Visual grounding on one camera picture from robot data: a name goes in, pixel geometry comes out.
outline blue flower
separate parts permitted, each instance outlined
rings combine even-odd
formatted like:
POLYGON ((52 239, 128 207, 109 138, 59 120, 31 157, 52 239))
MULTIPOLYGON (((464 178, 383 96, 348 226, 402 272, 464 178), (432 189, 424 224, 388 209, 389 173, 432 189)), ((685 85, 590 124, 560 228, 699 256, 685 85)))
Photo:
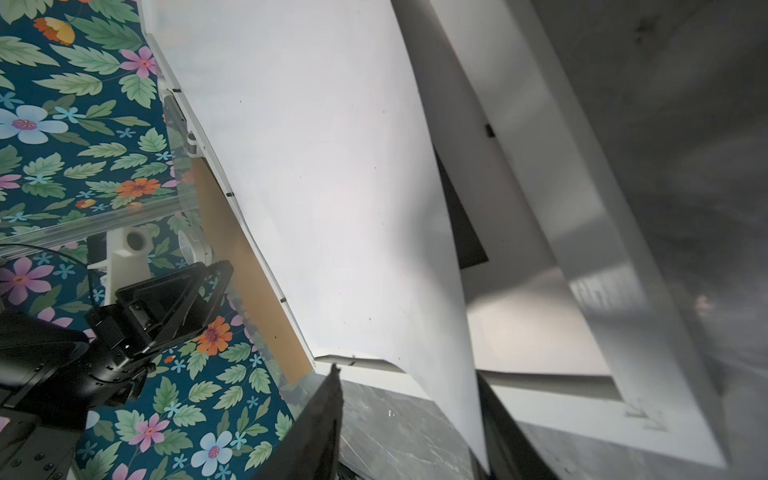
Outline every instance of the blue flower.
POLYGON ((245 438, 245 432, 236 432, 235 439, 230 443, 230 447, 237 447, 240 450, 244 443, 248 443, 248 440, 245 438))
POLYGON ((80 455, 80 458, 85 460, 86 458, 96 453, 96 445, 98 445, 98 443, 93 442, 93 444, 91 444, 91 440, 88 440, 85 443, 85 447, 78 450, 78 455, 80 455))
POLYGON ((32 259, 38 263, 38 266, 41 266, 43 264, 48 265, 51 263, 51 258, 53 258, 53 255, 51 255, 48 252, 43 252, 36 257, 32 257, 32 259))
POLYGON ((35 175, 34 177, 24 177, 24 180, 29 180, 30 185, 45 185, 48 180, 50 180, 50 177, 46 177, 45 175, 35 175))
POLYGON ((77 107, 72 107, 69 110, 65 110, 64 108, 56 106, 54 109, 59 112, 59 115, 53 116, 54 120, 64 120, 66 118, 73 124, 78 124, 80 123, 78 118, 85 118, 85 115, 78 113, 77 107))
POLYGON ((181 373, 181 370, 185 369, 187 367, 185 361, 183 360, 175 360, 174 366, 172 366, 171 370, 176 370, 176 373, 181 373))
POLYGON ((59 264, 59 270, 53 272, 54 275, 61 275, 62 280, 66 280, 68 276, 74 275, 74 265, 59 264))
POLYGON ((215 478, 221 478, 221 480, 224 480, 225 477, 231 473, 230 464, 227 463, 226 465, 219 465, 219 472, 216 474, 215 478))
POLYGON ((3 107, 13 110, 15 107, 13 104, 23 104, 24 101, 21 101, 17 98, 14 98, 16 96, 16 93, 10 91, 5 95, 0 95, 0 104, 2 104, 3 107))
POLYGON ((188 458, 185 457, 182 453, 180 456, 174 457, 174 460, 176 460, 174 463, 174 468, 184 468, 184 463, 188 460, 188 458))
POLYGON ((173 402, 165 407, 163 412, 168 412, 168 418, 171 418, 179 412, 179 407, 181 407, 181 402, 173 402))
POLYGON ((136 132, 132 131, 130 128, 126 128, 125 130, 118 130, 118 133, 120 134, 120 138, 133 138, 136 132))
POLYGON ((24 212, 18 212, 16 215, 8 215, 7 217, 3 217, 5 220, 8 221, 8 223, 14 223, 14 222, 25 222, 29 220, 26 215, 24 215, 24 212))

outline orange flower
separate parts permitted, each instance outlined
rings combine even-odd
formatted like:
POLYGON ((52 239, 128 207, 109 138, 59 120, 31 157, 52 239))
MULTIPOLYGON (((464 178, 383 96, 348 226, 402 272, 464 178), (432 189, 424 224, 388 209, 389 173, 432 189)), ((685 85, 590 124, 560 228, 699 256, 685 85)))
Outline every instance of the orange flower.
POLYGON ((230 324, 224 323, 224 317, 218 316, 216 317, 216 320, 205 329, 203 335, 198 336, 196 339, 192 339, 192 341, 197 342, 198 352, 208 352, 208 356, 214 356, 219 352, 223 352, 230 346, 229 343, 227 343, 232 340, 232 332, 230 332, 229 329, 230 324))
POLYGON ((77 208, 88 208, 93 207, 96 204, 96 200, 89 198, 87 200, 80 200, 75 204, 77 208))
POLYGON ((72 45, 74 30, 69 24, 56 18, 45 17, 35 20, 35 28, 43 32, 48 40, 57 41, 62 45, 72 45))
POLYGON ((151 180, 137 178, 135 182, 133 180, 126 180, 123 182, 122 187, 117 187, 114 191, 118 192, 121 197, 137 198, 144 194, 152 195, 158 188, 160 188, 160 182, 154 178, 151 180))

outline green leaf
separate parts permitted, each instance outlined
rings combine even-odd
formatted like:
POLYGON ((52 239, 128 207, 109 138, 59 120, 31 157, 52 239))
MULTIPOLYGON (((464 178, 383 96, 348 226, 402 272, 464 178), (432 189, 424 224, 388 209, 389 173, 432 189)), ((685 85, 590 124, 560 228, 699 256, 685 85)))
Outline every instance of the green leaf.
POLYGON ((165 440, 154 444, 154 451, 158 455, 170 455, 172 453, 180 453, 184 449, 190 449, 194 445, 192 441, 187 438, 187 434, 181 430, 170 430, 169 432, 163 432, 165 440))
POLYGON ((37 315, 48 307, 54 306, 59 293, 61 293, 61 285, 57 285, 46 294, 38 296, 35 301, 32 302, 32 306, 29 307, 29 314, 37 315))
POLYGON ((88 188, 100 194, 113 194, 114 189, 120 187, 118 182, 109 182, 106 180, 98 182, 85 182, 85 184, 88 185, 88 188))
POLYGON ((108 422, 107 420, 99 420, 96 422, 96 425, 94 425, 94 435, 106 439, 107 442, 114 442, 112 422, 108 422))
POLYGON ((237 431, 242 432, 245 430, 248 423, 250 423, 250 419, 248 418, 248 407, 245 406, 243 407, 243 412, 240 413, 240 418, 237 420, 237 431))
POLYGON ((83 277, 83 280, 78 283, 78 286, 74 290, 74 294, 78 296, 78 298, 82 297, 86 293, 88 293, 88 289, 90 286, 88 285, 88 275, 83 277))
POLYGON ((246 371, 245 365, 234 365, 223 371, 223 373, 216 375, 216 378, 224 383, 238 383, 245 378, 246 371))
MULTIPOLYGON (((74 257, 78 260, 80 260, 82 263, 88 262, 88 245, 83 243, 82 245, 78 245, 75 248, 62 248, 59 250, 60 252, 69 255, 70 257, 74 257)), ((62 262, 71 263, 71 260, 62 258, 62 262)))
POLYGON ((216 436, 221 435, 221 432, 225 432, 230 429, 230 412, 224 410, 224 414, 221 416, 221 420, 216 424, 216 436))
POLYGON ((18 156, 16 147, 8 145, 0 150, 0 174, 11 173, 22 162, 22 158, 18 156))
POLYGON ((103 161, 96 164, 88 162, 86 164, 75 165, 74 167, 69 167, 67 170, 64 170, 64 176, 73 180, 82 180, 84 178, 93 177, 94 175, 101 173, 106 164, 107 162, 103 161))
POLYGON ((117 24, 112 20, 105 22, 99 17, 91 17, 91 22, 84 18, 66 15, 67 20, 77 30, 85 33, 86 38, 104 46, 107 50, 137 50, 144 42, 132 29, 117 24))
POLYGON ((85 73, 53 74, 50 78, 33 80, 33 82, 41 87, 58 90, 62 94, 75 94, 77 96, 99 94, 104 86, 101 80, 85 73))
POLYGON ((147 156, 142 154, 128 154, 124 157, 118 158, 111 167, 109 167, 109 170, 120 170, 121 168, 133 168, 138 167, 139 165, 144 165, 147 163, 147 156))
MULTIPOLYGON (((194 480, 194 478, 190 477, 184 470, 179 470, 168 475, 165 480, 194 480)), ((232 475, 229 480, 237 480, 237 478, 235 478, 235 475, 232 475)))
POLYGON ((69 108, 74 103, 75 99, 77 99, 77 96, 75 95, 65 95, 63 97, 60 97, 58 100, 48 100, 43 104, 43 108, 45 111, 48 112, 49 115, 57 114, 59 113, 56 111, 56 107, 64 108, 65 110, 69 110, 69 108))
POLYGON ((37 67, 38 63, 59 66, 56 60, 41 52, 40 47, 19 40, 21 40, 19 37, 0 37, 0 61, 30 67, 37 67))
POLYGON ((53 177, 63 167, 64 162, 61 161, 61 155, 53 154, 46 158, 40 157, 37 160, 29 162, 29 165, 24 166, 24 173, 31 177, 36 175, 53 177))
POLYGON ((160 460, 160 464, 157 466, 155 470, 152 471, 149 475, 149 480, 162 480, 162 478, 165 476, 166 469, 168 467, 168 457, 163 457, 162 460, 160 460))
POLYGON ((126 151, 127 148, 125 148, 124 145, 119 144, 118 142, 112 142, 110 144, 99 144, 86 148, 78 154, 78 157, 120 157, 126 151))
POLYGON ((179 391, 176 388, 176 384, 164 376, 160 386, 154 390, 154 404, 152 404, 154 411, 163 415, 165 408, 170 406, 171 403, 176 403, 178 399, 179 391))
POLYGON ((230 348, 224 350, 219 356, 223 359, 227 359, 232 363, 242 362, 250 356, 250 343, 238 343, 232 345, 230 348))
POLYGON ((16 87, 13 85, 13 82, 8 80, 4 75, 5 72, 3 70, 0 70, 0 88, 7 88, 8 90, 15 90, 16 87))
POLYGON ((272 444, 269 442, 261 442, 253 451, 248 454, 248 463, 245 464, 245 469, 257 467, 264 463, 272 455, 272 444))
POLYGON ((86 303, 82 303, 80 300, 75 300, 74 302, 65 303, 58 308, 64 310, 67 313, 78 313, 89 311, 91 306, 86 303))
POLYGON ((195 350, 197 350, 197 344, 195 342, 187 342, 181 346, 179 349, 179 354, 182 356, 187 356, 195 350))
POLYGON ((134 201, 134 199, 131 197, 115 197, 112 199, 109 205, 112 207, 112 210, 117 210, 120 207, 125 207, 132 201, 134 201))
POLYGON ((275 435, 280 441, 283 441, 288 431, 293 426, 293 420, 288 415, 283 415, 282 412, 277 413, 277 423, 275 424, 275 435))
POLYGON ((122 442, 115 442, 107 449, 99 450, 94 458, 88 460, 88 463, 80 471, 80 478, 83 480, 103 480, 107 476, 114 461, 118 459, 118 448, 122 442))
POLYGON ((192 388, 190 388, 189 400, 190 402, 199 403, 208 400, 219 390, 221 390, 221 386, 213 382, 195 383, 192 385, 192 388))
POLYGON ((240 450, 238 449, 232 449, 232 456, 233 457, 239 457, 241 455, 245 455, 247 453, 251 453, 253 451, 253 447, 250 445, 241 445, 240 450))
POLYGON ((107 117, 112 114, 112 109, 118 103, 117 100, 107 100, 101 105, 91 105, 85 112, 86 118, 107 117))
POLYGON ((82 213, 79 210, 72 210, 68 214, 64 215, 62 218, 58 219, 58 222, 59 223, 74 222, 75 220, 86 218, 87 216, 88 215, 82 213))
POLYGON ((270 393, 270 374, 265 369, 255 369, 248 377, 251 388, 257 392, 270 393))
POLYGON ((136 101, 144 108, 149 108, 157 98, 157 89, 151 78, 141 78, 136 74, 126 75, 118 83, 123 86, 120 91, 128 96, 128 100, 136 101))
POLYGON ((48 205, 46 208, 43 209, 44 212, 50 211, 50 210, 58 210, 59 208, 64 208, 67 205, 74 202, 74 198, 68 198, 67 200, 62 200, 60 202, 54 202, 50 205, 48 205))
POLYGON ((231 386, 219 397, 219 402, 214 406, 214 410, 228 409, 235 406, 242 399, 243 387, 238 385, 231 386))
POLYGON ((96 13, 101 13, 107 18, 117 20, 118 22, 138 22, 139 16, 136 15, 130 5, 123 3, 123 0, 91 0, 88 6, 96 13))
POLYGON ((259 435, 260 433, 267 433, 268 431, 269 429, 267 427, 261 426, 258 423, 254 423, 253 425, 245 429, 245 433, 252 437, 259 435))
POLYGON ((141 414, 134 410, 129 412, 127 410, 117 410, 114 413, 118 422, 114 424, 114 427, 118 429, 118 435, 123 442, 130 442, 134 439, 138 430, 136 430, 136 424, 144 421, 144 414, 141 414))
POLYGON ((27 215, 29 220, 50 220, 51 218, 61 218, 61 215, 54 214, 29 214, 27 215))
POLYGON ((264 400, 264 403, 259 405, 259 408, 256 410, 256 418, 255 420, 260 419, 261 417, 265 416, 267 411, 270 409, 270 403, 272 402, 272 397, 267 397, 266 400, 264 400))
POLYGON ((131 175, 131 178, 149 178, 157 174, 162 174, 167 169, 168 166, 166 164, 162 164, 160 162, 152 162, 149 165, 144 165, 143 167, 137 168, 134 174, 131 175))
POLYGON ((43 14, 52 5, 53 0, 1 0, 0 16, 10 25, 24 15, 34 18, 38 12, 43 14))
POLYGON ((158 243, 154 246, 154 254, 155 256, 162 255, 163 253, 166 253, 168 251, 168 243, 170 242, 170 238, 166 237, 165 240, 158 243))
POLYGON ((84 68, 85 71, 109 75, 115 73, 120 67, 120 61, 106 51, 82 48, 79 45, 73 45, 72 48, 51 45, 51 48, 62 57, 68 58, 71 65, 84 68))
POLYGON ((174 424, 177 427, 191 427, 205 420, 203 411, 194 405, 185 405, 174 415, 174 424))
POLYGON ((30 184, 23 184, 22 185, 22 191, 24 191, 27 194, 31 195, 37 195, 38 197, 54 197, 54 198, 64 198, 66 197, 65 191, 67 191, 66 188, 64 188, 64 185, 57 184, 56 182, 47 182, 46 184, 36 184, 36 185, 30 185, 30 184))
POLYGON ((145 135, 139 137, 139 148, 150 153, 160 153, 168 147, 163 134, 158 134, 156 128, 151 128, 145 135))
POLYGON ((148 379, 153 379, 154 377, 156 377, 156 376, 158 376, 158 375, 161 375, 161 374, 163 374, 163 373, 167 372, 168 370, 170 370, 170 369, 169 369, 168 367, 166 367, 166 366, 158 366, 158 367, 157 367, 157 368, 154 370, 154 372, 152 372, 152 373, 148 373, 148 374, 147 374, 147 378, 148 378, 148 379))
POLYGON ((109 127, 107 127, 107 124, 105 124, 103 121, 98 120, 80 120, 78 123, 81 127, 83 127, 87 131, 95 131, 100 134, 104 135, 114 135, 114 132, 110 130, 109 127))
POLYGON ((119 124, 123 124, 126 127, 149 127, 150 126, 149 122, 139 120, 133 115, 130 115, 127 117, 115 117, 115 118, 112 118, 112 120, 118 122, 119 124))
POLYGON ((82 145, 83 147, 87 147, 88 145, 90 145, 88 141, 86 141, 83 137, 81 137, 79 134, 76 134, 73 131, 66 131, 63 134, 50 134, 50 135, 56 140, 64 144, 82 145))
POLYGON ((168 226, 176 235, 178 235, 179 230, 189 227, 190 223, 184 214, 171 215, 168 217, 168 226))
POLYGON ((198 373, 203 371, 206 363, 208 363, 208 352, 200 353, 197 350, 192 352, 189 362, 187 362, 187 370, 192 380, 194 380, 198 373))

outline white panel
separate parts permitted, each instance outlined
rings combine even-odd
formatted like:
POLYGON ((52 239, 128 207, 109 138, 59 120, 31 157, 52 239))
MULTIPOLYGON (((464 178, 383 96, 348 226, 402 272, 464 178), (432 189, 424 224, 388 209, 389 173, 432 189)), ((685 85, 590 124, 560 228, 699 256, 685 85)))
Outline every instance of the white panel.
POLYGON ((143 3, 310 348, 408 372, 485 460, 450 223, 392 6, 143 3))

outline pink flower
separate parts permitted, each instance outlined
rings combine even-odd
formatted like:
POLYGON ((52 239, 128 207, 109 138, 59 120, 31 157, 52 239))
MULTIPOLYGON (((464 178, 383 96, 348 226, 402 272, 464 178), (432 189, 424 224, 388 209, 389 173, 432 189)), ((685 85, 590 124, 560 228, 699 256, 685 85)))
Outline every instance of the pink flower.
POLYGON ((174 161, 169 160, 165 162, 166 165, 170 165, 170 175, 174 178, 173 180, 169 180, 161 185, 163 188, 174 188, 179 184, 179 181, 176 180, 176 171, 174 170, 174 161))
POLYGON ((139 48, 139 55, 130 50, 120 50, 120 53, 130 60, 120 64, 120 68, 123 70, 137 70, 136 75, 139 78, 149 78, 149 72, 157 75, 157 62, 152 57, 152 50, 149 47, 139 48))
POLYGON ((93 329, 85 329, 83 333, 88 337, 88 343, 93 343, 96 340, 96 333, 94 333, 93 329))
POLYGON ((8 301, 14 305, 21 305, 27 299, 27 288, 35 293, 48 292, 51 284, 37 279, 50 275, 53 265, 41 265, 30 271, 31 268, 32 260, 27 257, 16 260, 13 264, 13 272, 7 268, 0 268, 0 295, 11 290, 8 301))
MULTIPOLYGON (((44 309, 40 313, 38 313, 38 318, 40 320, 45 320, 46 322, 51 322, 53 320, 53 317, 55 316, 56 312, 53 310, 53 307, 48 307, 47 309, 44 309)), ((68 316, 63 316, 62 318, 53 320, 54 325, 63 326, 64 328, 68 327, 70 323, 72 323, 72 319, 68 316)))
POLYGON ((144 476, 147 474, 147 469, 142 468, 141 470, 137 470, 136 472, 131 473, 131 476, 128 476, 128 465, 125 465, 124 463, 121 463, 119 467, 117 467, 114 472, 112 472, 112 480, 144 480, 144 476))
POLYGON ((165 430, 166 427, 170 425, 170 422, 167 420, 158 422, 157 420, 160 420, 160 416, 155 413, 150 417, 149 423, 139 422, 136 424, 136 431, 138 433, 131 439, 129 444, 138 445, 141 443, 139 449, 142 452, 146 452, 149 449, 149 446, 152 445, 152 442, 162 443, 165 440, 165 435, 163 435, 161 431, 165 430))
POLYGON ((5 188, 18 188, 19 185, 14 180, 18 180, 21 177, 21 175, 3 175, 0 177, 0 190, 5 188))

